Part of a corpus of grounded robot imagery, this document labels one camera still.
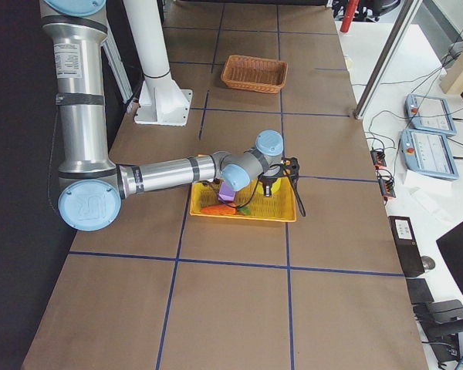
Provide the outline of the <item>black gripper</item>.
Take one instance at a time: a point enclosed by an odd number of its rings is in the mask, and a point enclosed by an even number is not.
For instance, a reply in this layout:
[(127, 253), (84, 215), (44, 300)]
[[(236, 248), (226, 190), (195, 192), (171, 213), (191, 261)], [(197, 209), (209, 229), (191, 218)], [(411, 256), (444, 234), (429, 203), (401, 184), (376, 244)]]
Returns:
[(281, 186), (282, 176), (283, 172), (281, 167), (273, 167), (260, 176), (264, 197), (271, 197), (272, 188), (279, 188)]

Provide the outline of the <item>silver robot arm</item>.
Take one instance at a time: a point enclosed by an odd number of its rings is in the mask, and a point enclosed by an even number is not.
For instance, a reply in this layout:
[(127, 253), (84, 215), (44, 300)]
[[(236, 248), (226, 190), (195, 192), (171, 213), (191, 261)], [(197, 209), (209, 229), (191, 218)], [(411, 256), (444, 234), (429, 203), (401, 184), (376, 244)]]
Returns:
[[(183, 126), (192, 93), (171, 76), (155, 1), (123, 4), (143, 72), (140, 111), (145, 124)], [(63, 125), (65, 159), (59, 167), (62, 219), (77, 230), (107, 227), (127, 197), (202, 181), (223, 180), (233, 190), (276, 175), (283, 139), (274, 130), (261, 132), (254, 146), (239, 155), (219, 151), (144, 166), (117, 165), (109, 158), (101, 45), (108, 35), (103, 1), (42, 1), (42, 28), (52, 39), (58, 92), (56, 106)]]

